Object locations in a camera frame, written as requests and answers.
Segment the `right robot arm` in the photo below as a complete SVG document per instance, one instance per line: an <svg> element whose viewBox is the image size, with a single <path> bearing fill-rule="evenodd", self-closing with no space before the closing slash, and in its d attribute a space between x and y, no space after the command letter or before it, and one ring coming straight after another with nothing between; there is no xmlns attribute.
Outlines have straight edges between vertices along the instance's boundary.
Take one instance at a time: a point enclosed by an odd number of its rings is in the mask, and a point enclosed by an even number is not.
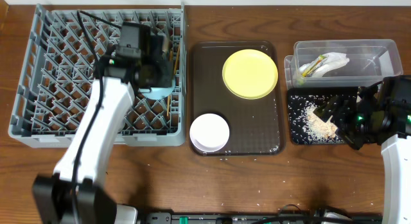
<svg viewBox="0 0 411 224"><path fill-rule="evenodd" d="M314 111L336 127L355 150L381 146L385 170L383 223L410 223L410 76L385 77L356 90L356 99L334 96Z"/></svg>

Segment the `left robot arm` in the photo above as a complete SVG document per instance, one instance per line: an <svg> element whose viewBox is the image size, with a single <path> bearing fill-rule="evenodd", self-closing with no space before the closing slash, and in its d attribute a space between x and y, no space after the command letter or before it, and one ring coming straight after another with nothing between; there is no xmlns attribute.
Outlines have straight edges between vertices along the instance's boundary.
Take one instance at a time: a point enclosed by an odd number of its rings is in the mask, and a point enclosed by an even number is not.
<svg viewBox="0 0 411 224"><path fill-rule="evenodd" d="M119 42L95 59L91 97L74 139L53 174L34 180L43 223L137 223L137 209L104 190L109 158L136 94L171 87L173 69L165 36L133 22L119 28Z"/></svg>

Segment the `rice and nut leftovers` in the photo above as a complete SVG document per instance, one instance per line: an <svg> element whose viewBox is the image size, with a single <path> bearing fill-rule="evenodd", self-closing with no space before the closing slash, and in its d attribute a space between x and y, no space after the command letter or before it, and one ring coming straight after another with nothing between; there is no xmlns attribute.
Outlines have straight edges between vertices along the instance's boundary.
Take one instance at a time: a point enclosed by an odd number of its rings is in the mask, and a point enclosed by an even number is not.
<svg viewBox="0 0 411 224"><path fill-rule="evenodd" d="M313 112L330 96L291 95L288 97L288 120L291 140L295 144L342 144L335 134L337 127L328 120L323 122Z"/></svg>

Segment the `white paper napkin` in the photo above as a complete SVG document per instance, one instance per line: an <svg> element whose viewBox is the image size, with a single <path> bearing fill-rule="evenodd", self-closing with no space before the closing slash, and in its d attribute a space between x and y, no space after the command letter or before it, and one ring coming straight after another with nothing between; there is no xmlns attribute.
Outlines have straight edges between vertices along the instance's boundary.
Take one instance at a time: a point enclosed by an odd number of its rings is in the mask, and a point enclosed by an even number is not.
<svg viewBox="0 0 411 224"><path fill-rule="evenodd" d="M336 52L330 52L330 53L325 53L323 54L327 56L327 58L319 65L316 70L314 70L311 74L306 76L306 78L320 78L323 77L326 73L330 71L334 71L336 69L339 69L341 67L346 66L350 59L347 57L345 53L336 53ZM304 64L300 66L299 72L302 74L303 70L306 68L308 64Z"/></svg>

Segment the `light blue bowl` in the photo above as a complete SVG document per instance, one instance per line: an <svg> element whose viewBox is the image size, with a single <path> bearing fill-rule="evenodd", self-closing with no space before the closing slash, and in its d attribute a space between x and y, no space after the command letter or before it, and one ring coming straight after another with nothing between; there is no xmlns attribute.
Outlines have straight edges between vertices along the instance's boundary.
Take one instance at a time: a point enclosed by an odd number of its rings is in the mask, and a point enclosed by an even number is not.
<svg viewBox="0 0 411 224"><path fill-rule="evenodd" d="M175 80L171 81L171 87L160 88L154 87L151 89L139 89L139 92L148 99L159 100L168 97L175 88Z"/></svg>

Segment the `green snack wrapper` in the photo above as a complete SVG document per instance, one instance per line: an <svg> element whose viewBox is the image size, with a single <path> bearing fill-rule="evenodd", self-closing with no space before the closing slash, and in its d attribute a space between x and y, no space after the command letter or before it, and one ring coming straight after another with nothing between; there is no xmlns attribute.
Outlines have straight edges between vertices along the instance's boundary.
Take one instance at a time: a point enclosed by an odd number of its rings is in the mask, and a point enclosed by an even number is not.
<svg viewBox="0 0 411 224"><path fill-rule="evenodd" d="M327 58L325 55L319 55L312 63L308 64L302 72L302 76L306 77L311 74L319 65Z"/></svg>

